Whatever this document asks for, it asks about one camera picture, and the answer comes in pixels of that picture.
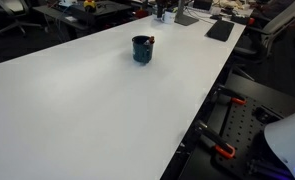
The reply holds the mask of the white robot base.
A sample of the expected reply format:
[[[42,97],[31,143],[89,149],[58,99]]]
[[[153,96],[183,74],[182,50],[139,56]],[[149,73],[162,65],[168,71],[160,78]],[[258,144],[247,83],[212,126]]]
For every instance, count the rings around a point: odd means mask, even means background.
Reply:
[[[268,124],[264,137],[272,152],[295,178],[295,113]]]

